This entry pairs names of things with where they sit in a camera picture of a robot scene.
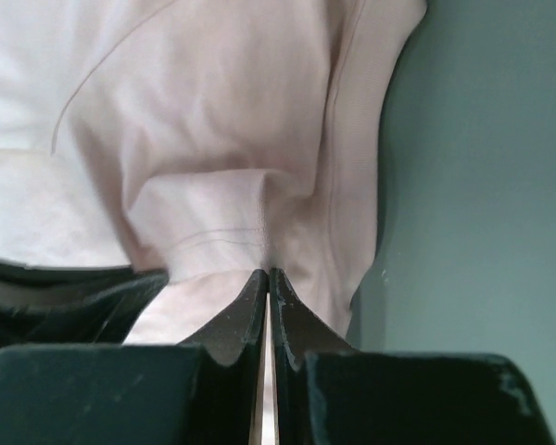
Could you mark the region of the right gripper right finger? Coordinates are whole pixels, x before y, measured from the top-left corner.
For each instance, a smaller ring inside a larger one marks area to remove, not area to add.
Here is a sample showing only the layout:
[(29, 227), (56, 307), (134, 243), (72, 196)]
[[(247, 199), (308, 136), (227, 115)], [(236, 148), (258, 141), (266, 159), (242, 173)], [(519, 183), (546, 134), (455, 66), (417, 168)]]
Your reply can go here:
[(353, 348), (270, 274), (276, 436), (283, 444), (551, 444), (505, 357)]

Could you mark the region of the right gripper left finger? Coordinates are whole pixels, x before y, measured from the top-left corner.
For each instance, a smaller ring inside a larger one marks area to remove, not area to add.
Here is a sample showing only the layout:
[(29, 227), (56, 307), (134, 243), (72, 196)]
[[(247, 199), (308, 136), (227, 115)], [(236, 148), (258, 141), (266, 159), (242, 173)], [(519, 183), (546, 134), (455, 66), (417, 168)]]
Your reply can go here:
[(193, 335), (128, 346), (164, 271), (0, 267), (0, 444), (258, 444), (267, 275)]

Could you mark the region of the pink t shirt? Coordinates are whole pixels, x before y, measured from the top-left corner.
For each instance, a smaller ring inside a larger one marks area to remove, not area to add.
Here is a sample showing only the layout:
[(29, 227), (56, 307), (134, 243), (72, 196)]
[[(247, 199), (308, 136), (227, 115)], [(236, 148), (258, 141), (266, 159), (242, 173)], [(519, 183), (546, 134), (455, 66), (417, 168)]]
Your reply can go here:
[(164, 271), (128, 346), (270, 274), (345, 338), (373, 264), (386, 90), (424, 1), (0, 1), (0, 267)]

